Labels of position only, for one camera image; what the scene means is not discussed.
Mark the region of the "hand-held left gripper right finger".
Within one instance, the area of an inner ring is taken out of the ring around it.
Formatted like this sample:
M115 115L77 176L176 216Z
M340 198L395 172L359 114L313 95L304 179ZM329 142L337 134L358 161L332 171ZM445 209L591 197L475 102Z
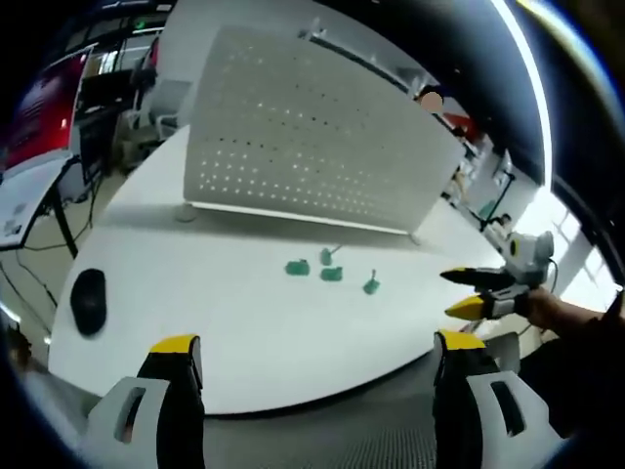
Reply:
M566 445L549 408L519 376L515 332L480 340L435 333L437 468L546 468Z

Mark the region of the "person's right hand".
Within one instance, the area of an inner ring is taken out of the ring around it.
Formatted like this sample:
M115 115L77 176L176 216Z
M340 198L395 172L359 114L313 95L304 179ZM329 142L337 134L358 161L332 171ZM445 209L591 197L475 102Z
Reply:
M559 337L577 333L585 324L603 315L567 303L542 287L528 293L525 312L530 324L551 330Z

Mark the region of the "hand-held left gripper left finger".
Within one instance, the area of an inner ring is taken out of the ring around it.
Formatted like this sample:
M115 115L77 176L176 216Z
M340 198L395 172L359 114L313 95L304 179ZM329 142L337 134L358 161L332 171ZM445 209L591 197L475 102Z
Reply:
M135 376L119 380L92 408L80 444L91 468L203 468L200 337L168 337Z

